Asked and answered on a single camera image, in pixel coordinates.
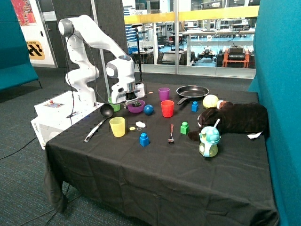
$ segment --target teal partition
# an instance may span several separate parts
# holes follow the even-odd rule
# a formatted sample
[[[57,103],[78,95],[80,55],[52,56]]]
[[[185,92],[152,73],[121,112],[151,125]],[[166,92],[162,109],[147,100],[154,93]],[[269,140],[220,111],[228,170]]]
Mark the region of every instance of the teal partition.
[[[0,90],[39,79],[10,0],[0,1],[0,58]]]
[[[267,150],[280,225],[301,225],[301,2],[262,0],[249,91],[269,112]]]

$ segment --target frying pan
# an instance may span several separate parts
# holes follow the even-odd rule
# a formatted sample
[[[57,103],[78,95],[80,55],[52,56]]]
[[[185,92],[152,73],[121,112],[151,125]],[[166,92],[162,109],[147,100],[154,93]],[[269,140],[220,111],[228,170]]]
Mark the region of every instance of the frying pan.
[[[177,103],[181,105],[185,100],[199,100],[209,94],[209,90],[201,86],[182,86],[176,90],[182,99]]]

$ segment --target glass wall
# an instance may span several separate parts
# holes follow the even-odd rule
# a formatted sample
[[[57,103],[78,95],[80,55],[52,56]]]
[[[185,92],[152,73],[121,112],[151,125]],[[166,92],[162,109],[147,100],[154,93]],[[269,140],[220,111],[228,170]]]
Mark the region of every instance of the glass wall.
[[[259,2],[123,0],[129,55],[142,72],[253,78]]]

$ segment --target yellow cup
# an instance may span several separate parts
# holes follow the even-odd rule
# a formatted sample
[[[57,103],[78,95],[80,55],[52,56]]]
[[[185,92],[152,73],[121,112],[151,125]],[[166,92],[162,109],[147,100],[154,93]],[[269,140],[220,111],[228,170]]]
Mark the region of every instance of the yellow cup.
[[[112,118],[110,126],[115,137],[122,137],[126,133],[126,123],[122,117]]]

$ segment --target gray carpet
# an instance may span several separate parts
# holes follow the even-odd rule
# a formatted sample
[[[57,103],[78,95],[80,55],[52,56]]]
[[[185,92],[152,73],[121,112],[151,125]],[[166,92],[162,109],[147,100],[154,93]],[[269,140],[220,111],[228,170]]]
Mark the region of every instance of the gray carpet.
[[[37,81],[0,91],[0,158],[35,138],[30,121],[36,117],[34,105],[70,90],[64,69],[35,68]],[[200,76],[143,74],[145,82],[188,85],[207,88],[247,90],[251,80],[208,78]],[[16,154],[0,160],[0,225],[45,225],[54,211],[43,192],[44,151],[37,139]],[[94,202],[70,186],[67,197],[73,200],[64,214],[56,214],[48,225],[53,226],[144,226],[148,225]]]

